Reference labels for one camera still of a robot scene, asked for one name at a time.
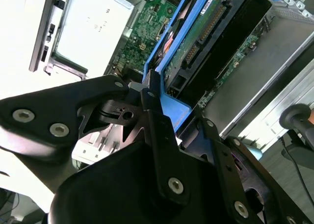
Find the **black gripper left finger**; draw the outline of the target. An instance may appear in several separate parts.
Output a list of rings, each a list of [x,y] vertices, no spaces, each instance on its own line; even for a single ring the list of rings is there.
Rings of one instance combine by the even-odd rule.
[[[0,102],[1,145],[41,162],[69,157],[83,136],[108,124],[122,126],[120,149],[141,143],[153,155],[158,198],[185,206],[189,186],[169,117],[160,100],[160,74],[150,71],[141,90],[105,75]]]

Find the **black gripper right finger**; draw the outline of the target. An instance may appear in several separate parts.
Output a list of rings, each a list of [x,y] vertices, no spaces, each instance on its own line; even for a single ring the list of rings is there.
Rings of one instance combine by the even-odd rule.
[[[200,119],[199,129],[211,147],[225,207],[235,223],[309,223],[309,218],[240,140],[229,137],[221,142],[216,126],[206,118]],[[246,191],[250,189],[262,198],[262,219],[248,201]]]

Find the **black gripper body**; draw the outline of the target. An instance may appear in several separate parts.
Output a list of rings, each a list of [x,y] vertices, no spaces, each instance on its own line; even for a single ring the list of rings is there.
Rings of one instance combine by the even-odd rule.
[[[215,168],[182,152],[190,187],[185,207],[157,196],[151,149],[136,143],[72,175],[58,188],[51,224],[230,224]]]

